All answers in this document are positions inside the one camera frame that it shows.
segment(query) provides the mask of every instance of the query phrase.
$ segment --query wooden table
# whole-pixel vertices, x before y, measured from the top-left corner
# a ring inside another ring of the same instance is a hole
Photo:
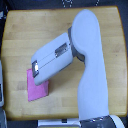
[[[8,119],[78,117],[77,87],[84,64],[74,59],[50,79],[49,96],[28,102],[27,73],[37,49],[66,32],[79,9],[10,11],[2,44],[5,111]],[[127,59],[124,33],[116,7],[87,8],[100,24],[110,114],[127,113]]]

